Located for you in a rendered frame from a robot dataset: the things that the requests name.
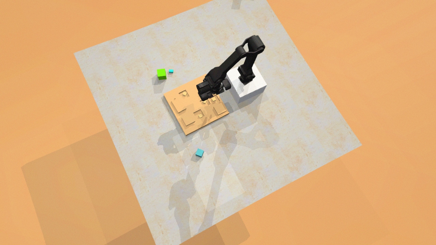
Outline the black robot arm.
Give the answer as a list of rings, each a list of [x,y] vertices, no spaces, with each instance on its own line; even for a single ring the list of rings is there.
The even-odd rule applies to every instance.
[[[245,44],[248,43],[249,51],[244,49]],[[262,53],[265,45],[258,35],[252,35],[247,38],[244,43],[236,47],[235,51],[218,67],[214,67],[203,79],[203,82],[196,85],[200,95],[210,91],[211,89],[218,89],[225,80],[227,72],[242,58],[246,57],[243,65],[238,67],[239,80],[243,85],[248,84],[255,78],[252,67],[255,63],[257,55]]]

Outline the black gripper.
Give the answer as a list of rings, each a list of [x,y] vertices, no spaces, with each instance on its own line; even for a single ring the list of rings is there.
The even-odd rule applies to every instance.
[[[213,94],[218,95],[220,93],[223,93],[224,92],[224,89],[223,89],[224,87],[225,87],[225,90],[228,90],[228,89],[231,88],[231,84],[228,81],[228,79],[223,80],[222,84],[220,85],[220,87],[218,89],[211,89],[210,91],[208,91],[208,92],[206,92],[206,93],[204,93],[202,95],[200,95],[200,93],[198,93],[198,95],[200,96],[200,98],[204,102],[205,100],[208,100],[208,99],[212,98]]]

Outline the green block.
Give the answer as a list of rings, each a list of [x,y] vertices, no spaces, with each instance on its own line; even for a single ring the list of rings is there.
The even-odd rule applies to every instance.
[[[157,74],[158,74],[159,80],[167,79],[166,78],[166,71],[165,71],[165,69],[158,69],[157,70]]]

